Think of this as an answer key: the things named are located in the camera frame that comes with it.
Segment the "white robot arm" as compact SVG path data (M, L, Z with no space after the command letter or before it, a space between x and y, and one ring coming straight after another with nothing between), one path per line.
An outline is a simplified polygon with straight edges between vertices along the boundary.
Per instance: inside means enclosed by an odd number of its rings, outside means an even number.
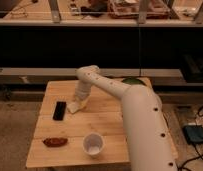
M121 102L132 171L177 171L159 96L149 87L100 75L96 65L77 71L75 96L85 100L94 85Z

